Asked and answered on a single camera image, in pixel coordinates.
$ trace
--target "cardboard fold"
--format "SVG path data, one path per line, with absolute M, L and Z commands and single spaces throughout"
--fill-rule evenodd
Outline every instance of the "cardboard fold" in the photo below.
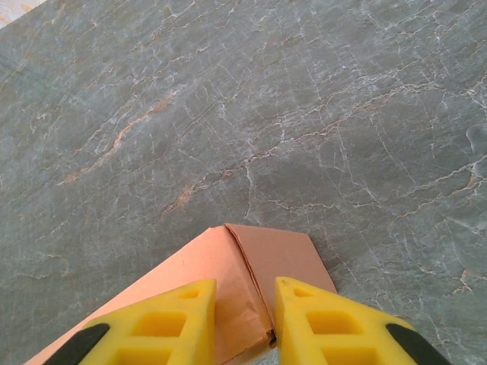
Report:
M 30 359 L 42 364 L 91 319 L 200 279 L 217 280 L 215 358 L 237 363 L 275 345 L 274 280 L 336 292 L 310 238 L 238 224 L 207 229 Z

